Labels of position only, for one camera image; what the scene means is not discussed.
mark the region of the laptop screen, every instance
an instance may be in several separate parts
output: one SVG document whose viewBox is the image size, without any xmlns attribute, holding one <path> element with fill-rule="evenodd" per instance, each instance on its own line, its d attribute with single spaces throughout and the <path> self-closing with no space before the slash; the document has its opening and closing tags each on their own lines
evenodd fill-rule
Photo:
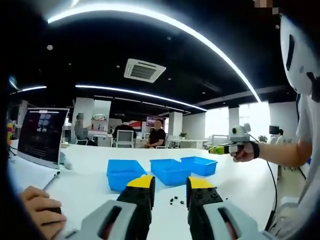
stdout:
<svg viewBox="0 0 320 240">
<path fill-rule="evenodd" d="M 32 162 L 40 160 L 51 164 L 59 163 L 62 129 L 68 109 L 29 108 L 25 114 L 19 142 L 18 152 L 22 157 L 29 156 Z"/>
</svg>

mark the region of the window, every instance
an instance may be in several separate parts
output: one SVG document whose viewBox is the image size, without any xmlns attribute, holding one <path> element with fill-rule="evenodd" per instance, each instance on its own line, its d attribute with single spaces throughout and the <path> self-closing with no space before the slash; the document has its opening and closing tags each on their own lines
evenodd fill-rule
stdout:
<svg viewBox="0 0 320 240">
<path fill-rule="evenodd" d="M 211 135 L 229 135 L 229 108 L 222 107 L 205 113 L 205 138 Z"/>
<path fill-rule="evenodd" d="M 166 134 L 169 133 L 169 118 L 168 117 L 164 120 L 164 131 Z"/>
<path fill-rule="evenodd" d="M 239 106 L 240 125 L 250 124 L 251 131 L 249 133 L 257 140 L 259 140 L 260 135 L 268 137 L 270 122 L 269 103 L 267 101 Z"/>
</svg>

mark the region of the laptop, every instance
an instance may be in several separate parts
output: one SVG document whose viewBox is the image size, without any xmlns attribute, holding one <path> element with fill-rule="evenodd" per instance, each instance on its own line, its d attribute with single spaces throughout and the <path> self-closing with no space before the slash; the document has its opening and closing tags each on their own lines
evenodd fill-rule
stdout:
<svg viewBox="0 0 320 240">
<path fill-rule="evenodd" d="M 11 176 L 19 190 L 44 189 L 60 172 L 62 131 L 68 108 L 28 108 L 21 127 Z"/>
</svg>

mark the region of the man in black shirt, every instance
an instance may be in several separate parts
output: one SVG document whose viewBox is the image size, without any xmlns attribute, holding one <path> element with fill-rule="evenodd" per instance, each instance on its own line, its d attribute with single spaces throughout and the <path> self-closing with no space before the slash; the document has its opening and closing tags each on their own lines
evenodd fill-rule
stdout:
<svg viewBox="0 0 320 240">
<path fill-rule="evenodd" d="M 144 145 L 146 149 L 155 149 L 157 146 L 165 145 L 166 132 L 161 127 L 162 122 L 156 120 L 154 122 L 154 130 L 150 133 L 149 139 Z"/>
<path fill-rule="evenodd" d="M 113 138 L 116 139 L 117 138 L 117 133 L 118 130 L 127 130 L 127 131 L 133 131 L 133 138 L 136 139 L 137 138 L 137 133 L 136 130 L 129 125 L 129 123 L 127 123 L 126 121 L 123 121 L 122 125 L 116 126 L 114 129 L 114 132 L 112 134 Z"/>
</svg>

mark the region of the computer monitor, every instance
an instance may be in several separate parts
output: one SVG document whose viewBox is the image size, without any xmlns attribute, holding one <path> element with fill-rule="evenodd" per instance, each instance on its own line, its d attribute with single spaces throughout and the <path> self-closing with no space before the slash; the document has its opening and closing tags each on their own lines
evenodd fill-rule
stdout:
<svg viewBox="0 0 320 240">
<path fill-rule="evenodd" d="M 21 127 L 17 155 L 30 162 L 59 168 L 62 130 L 69 109 L 28 108 Z"/>
<path fill-rule="evenodd" d="M 269 134 L 272 134 L 272 135 L 279 134 L 279 126 L 269 126 Z"/>
</svg>

